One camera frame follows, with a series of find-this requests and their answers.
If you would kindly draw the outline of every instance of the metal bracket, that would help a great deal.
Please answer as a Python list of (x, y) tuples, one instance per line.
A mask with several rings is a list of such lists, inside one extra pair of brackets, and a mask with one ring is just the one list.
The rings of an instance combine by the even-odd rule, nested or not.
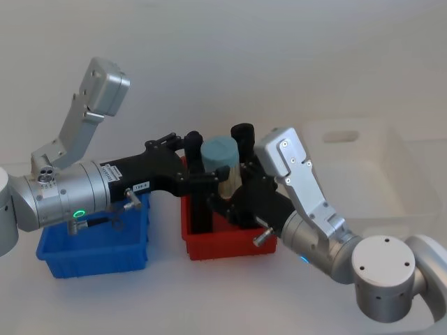
[(345, 220), (328, 204), (314, 174), (312, 162), (294, 128), (277, 128), (255, 144), (255, 152), (268, 175), (286, 187), (293, 206), (316, 229), (318, 244), (345, 232)]
[(31, 154), (31, 173), (39, 182), (53, 180), (54, 168), (64, 169), (80, 160), (96, 127), (105, 116), (115, 116), (130, 81), (118, 65), (94, 57), (85, 73), (57, 139)]

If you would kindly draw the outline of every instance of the light blue cylinder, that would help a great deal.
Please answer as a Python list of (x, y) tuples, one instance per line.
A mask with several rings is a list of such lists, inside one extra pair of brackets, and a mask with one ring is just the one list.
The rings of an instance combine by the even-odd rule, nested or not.
[(215, 171), (225, 165), (233, 168), (239, 164), (237, 142), (230, 136), (210, 138), (202, 144), (200, 152), (206, 172)]

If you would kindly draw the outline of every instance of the blue plastic bin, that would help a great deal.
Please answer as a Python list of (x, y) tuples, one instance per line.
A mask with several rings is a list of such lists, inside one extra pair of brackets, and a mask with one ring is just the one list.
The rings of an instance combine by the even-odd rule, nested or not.
[[(149, 225), (149, 196), (140, 197), (140, 211), (130, 210), (120, 218), (121, 230), (111, 222), (80, 230), (68, 235), (66, 223), (43, 230), (36, 255), (47, 262), (55, 278), (91, 276), (144, 269), (147, 261), (147, 227)], [(88, 218), (109, 216), (97, 213)]]

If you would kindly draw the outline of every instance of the green led ring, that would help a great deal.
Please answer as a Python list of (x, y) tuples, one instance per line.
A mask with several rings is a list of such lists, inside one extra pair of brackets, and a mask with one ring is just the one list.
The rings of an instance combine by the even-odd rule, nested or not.
[(79, 211), (75, 211), (73, 213), (73, 218), (80, 218), (81, 216), (85, 215), (85, 210), (84, 209), (80, 209)]

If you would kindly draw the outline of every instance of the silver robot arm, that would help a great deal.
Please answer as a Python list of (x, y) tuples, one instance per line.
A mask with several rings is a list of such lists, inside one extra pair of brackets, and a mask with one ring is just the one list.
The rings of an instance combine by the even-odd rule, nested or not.
[(108, 208), (107, 171), (93, 161), (74, 163), (98, 124), (116, 115), (129, 86), (116, 64), (93, 58), (58, 138), (31, 155), (31, 174), (12, 177), (0, 168), (0, 255), (17, 242), (17, 226), (29, 232), (67, 221), (76, 233), (78, 218)]
[(424, 334), (445, 334), (446, 249), (426, 236), (403, 242), (353, 234), (324, 198), (295, 129), (274, 129), (255, 144), (255, 152), (267, 174), (285, 186), (296, 209), (280, 234), (285, 246), (334, 281), (354, 283), (360, 310), (373, 320), (402, 319), (413, 297), (421, 294), (437, 321)]

